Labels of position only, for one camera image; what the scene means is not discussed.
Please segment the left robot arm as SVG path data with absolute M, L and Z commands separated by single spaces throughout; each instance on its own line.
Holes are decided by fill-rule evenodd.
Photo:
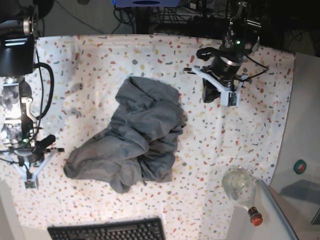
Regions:
M 240 103 L 241 88 L 244 83 L 266 73 L 269 68 L 250 58 L 260 45 L 261 24 L 252 20 L 251 0 L 239 0 L 238 11 L 228 22 L 228 28 L 222 35 L 219 48 L 205 47 L 196 52 L 198 59 L 212 62 L 208 66 L 193 67 L 191 72 L 202 78 L 204 103 L 220 99 L 220 104 L 227 107 L 237 107 Z M 249 76 L 238 74 L 245 60 L 263 68 L 263 71 Z

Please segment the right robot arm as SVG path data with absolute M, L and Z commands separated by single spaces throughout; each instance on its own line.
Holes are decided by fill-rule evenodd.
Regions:
M 37 140 L 41 120 L 50 109 L 54 93 L 52 68 L 36 60 L 37 7 L 16 7 L 1 15 L 0 21 L 0 76 L 3 89 L 0 106 L 4 113 L 4 123 L 0 132 L 3 154 L 16 154 L 18 163 L 42 162 L 47 147 L 55 142 L 54 135 Z M 31 112 L 32 89 L 25 76 L 35 69 L 46 69 L 50 77 L 50 88 L 46 106 L 41 105 L 39 115 Z

